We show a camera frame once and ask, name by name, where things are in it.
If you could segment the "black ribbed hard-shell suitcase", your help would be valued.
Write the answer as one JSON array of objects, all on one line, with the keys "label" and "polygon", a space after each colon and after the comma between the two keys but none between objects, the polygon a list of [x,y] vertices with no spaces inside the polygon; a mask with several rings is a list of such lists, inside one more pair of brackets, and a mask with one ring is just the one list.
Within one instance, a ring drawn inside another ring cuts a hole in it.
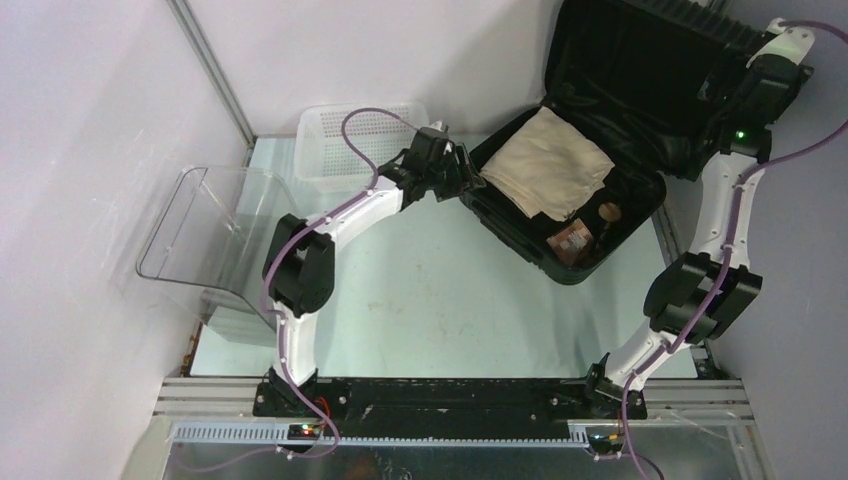
[{"label": "black ribbed hard-shell suitcase", "polygon": [[551,280],[581,283],[662,205],[665,175],[694,180],[715,154],[722,114],[695,114],[695,58],[751,58],[769,39],[765,31],[691,1],[564,2],[541,104],[614,163],[577,218],[587,220],[594,208],[612,202],[622,219],[597,249],[568,266],[546,242],[566,221],[529,218],[491,186],[464,195],[464,205]]}]

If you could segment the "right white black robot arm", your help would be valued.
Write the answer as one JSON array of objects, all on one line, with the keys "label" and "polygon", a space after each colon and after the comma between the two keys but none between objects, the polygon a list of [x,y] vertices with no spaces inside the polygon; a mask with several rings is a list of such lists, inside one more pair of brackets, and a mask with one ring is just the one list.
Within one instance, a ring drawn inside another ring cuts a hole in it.
[{"label": "right white black robot arm", "polygon": [[645,321],[593,364],[581,402],[596,418],[634,406],[648,378],[678,351],[721,336],[759,295],[750,270],[747,228],[757,185],[770,164],[774,123],[810,70],[777,53],[754,56],[727,100],[715,154],[702,172],[702,203],[692,246],[653,282]]}]

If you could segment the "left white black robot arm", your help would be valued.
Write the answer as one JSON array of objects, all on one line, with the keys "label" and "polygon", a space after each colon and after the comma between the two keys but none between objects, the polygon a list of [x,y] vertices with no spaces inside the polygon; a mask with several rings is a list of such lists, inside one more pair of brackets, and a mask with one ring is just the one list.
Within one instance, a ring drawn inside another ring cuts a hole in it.
[{"label": "left white black robot arm", "polygon": [[263,270],[263,308],[277,319],[274,370],[286,380],[277,402],[292,416],[308,414],[316,403],[307,382],[317,371],[317,317],[334,292],[337,255],[427,193],[445,201],[486,184],[467,148],[434,126],[418,129],[409,147],[372,170],[366,187],[341,205],[310,219],[288,214],[276,227]]}]

